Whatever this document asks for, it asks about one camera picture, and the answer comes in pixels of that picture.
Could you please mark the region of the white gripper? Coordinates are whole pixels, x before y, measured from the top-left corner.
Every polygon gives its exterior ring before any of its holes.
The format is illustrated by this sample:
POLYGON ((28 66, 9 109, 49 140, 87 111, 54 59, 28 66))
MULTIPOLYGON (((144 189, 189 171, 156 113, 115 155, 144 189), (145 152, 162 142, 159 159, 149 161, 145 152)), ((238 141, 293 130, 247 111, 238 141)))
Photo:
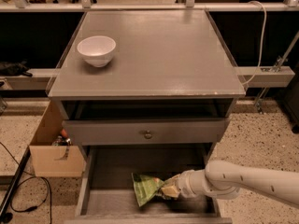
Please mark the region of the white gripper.
POLYGON ((202 193, 202 178, 202 171, 184 171, 180 175, 166 179, 164 187, 161 187, 161 193, 166 199, 177 199, 179 194, 184 198, 195 198, 202 193))

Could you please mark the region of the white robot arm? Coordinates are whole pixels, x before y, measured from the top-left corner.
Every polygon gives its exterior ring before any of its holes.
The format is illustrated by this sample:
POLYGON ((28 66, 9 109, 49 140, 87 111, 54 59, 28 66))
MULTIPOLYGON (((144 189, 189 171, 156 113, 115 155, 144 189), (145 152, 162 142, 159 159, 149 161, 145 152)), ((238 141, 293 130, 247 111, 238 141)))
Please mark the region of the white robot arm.
POLYGON ((161 187, 166 197, 190 199, 199 195, 230 200, 248 189, 291 207, 299 207, 299 174, 210 161, 202 170, 188 170, 167 179, 161 187))

